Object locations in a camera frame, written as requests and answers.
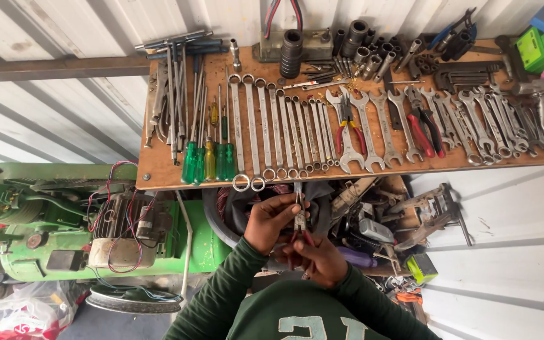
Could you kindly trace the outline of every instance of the person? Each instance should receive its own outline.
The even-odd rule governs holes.
[[[294,256],[309,280],[275,282],[245,297],[275,244],[288,241],[279,235],[300,210],[295,201],[296,194],[278,195],[253,206],[244,236],[163,340],[439,339],[347,263],[324,236],[313,235],[315,246],[298,240],[273,254],[283,263]]]

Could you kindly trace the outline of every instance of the steel beam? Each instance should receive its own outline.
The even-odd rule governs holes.
[[[149,74],[150,61],[144,56],[0,62],[0,82]]]

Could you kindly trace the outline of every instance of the green sweatshirt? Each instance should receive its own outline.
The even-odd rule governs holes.
[[[439,339],[351,265],[332,289],[312,281],[281,281],[245,298],[267,261],[241,239],[164,340]]]

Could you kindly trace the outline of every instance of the red-handled pliers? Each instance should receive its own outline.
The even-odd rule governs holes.
[[[444,151],[444,145],[442,144],[442,138],[440,135],[440,130],[432,117],[432,112],[430,110],[425,110],[423,107],[423,101],[419,89],[415,87],[406,87],[404,93],[409,98],[411,102],[411,113],[406,116],[411,121],[412,131],[419,142],[419,146],[425,152],[425,155],[429,158],[434,158],[438,154],[439,158],[446,157],[446,152]],[[422,127],[424,123],[429,129],[429,136],[432,141],[427,138],[427,133],[425,132],[425,127]]]
[[[268,12],[266,13],[266,19],[263,20],[264,26],[266,27],[264,39],[268,40],[270,38],[270,27],[272,26],[272,18],[276,13],[278,5],[281,3],[281,0],[272,0],[272,3],[268,7]],[[299,8],[298,0],[290,0],[293,11],[295,11],[295,17],[297,18],[297,28],[298,30],[303,30],[303,16],[302,10]]]
[[[303,204],[303,197],[302,197],[302,183],[301,182],[295,182],[295,193],[297,194],[297,197],[295,198],[295,204],[298,204],[301,207],[301,210],[299,210],[299,213],[297,213],[297,216],[295,216],[294,224],[293,224],[293,236],[291,237],[291,241],[289,241],[289,244],[293,244],[295,241],[297,241],[299,234],[302,235],[303,242],[306,243],[309,246],[315,247],[314,240],[312,239],[312,235],[310,235],[308,231],[308,227],[306,226],[306,211],[305,211],[305,205]],[[294,270],[295,267],[293,267],[294,259],[293,256],[289,256],[288,259],[289,262],[289,269]],[[312,263],[312,271],[316,270],[316,265]]]
[[[342,146],[342,133],[343,129],[349,124],[350,127],[356,132],[356,135],[358,135],[358,141],[360,143],[360,149],[362,150],[362,154],[366,155],[366,143],[365,143],[365,135],[360,131],[358,127],[356,127],[356,124],[354,123],[354,115],[352,114],[352,106],[349,104],[349,96],[346,93],[341,94],[341,112],[339,112],[339,115],[342,118],[342,121],[339,123],[339,129],[337,130],[337,135],[335,136],[335,143],[337,147],[337,152],[339,154],[343,151]]]

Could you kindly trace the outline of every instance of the white corrugated wall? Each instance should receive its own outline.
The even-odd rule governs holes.
[[[0,60],[136,55],[133,45],[212,29],[258,41],[271,0],[0,0]],[[544,0],[299,0],[305,29],[366,19],[384,36],[439,31],[477,6],[479,37],[518,34]],[[296,26],[281,2],[273,30]],[[147,77],[0,82],[0,162],[137,159]]]
[[[422,290],[444,340],[544,339],[544,166],[425,174],[414,194],[449,183],[474,242],[459,227],[428,238],[439,275]]]

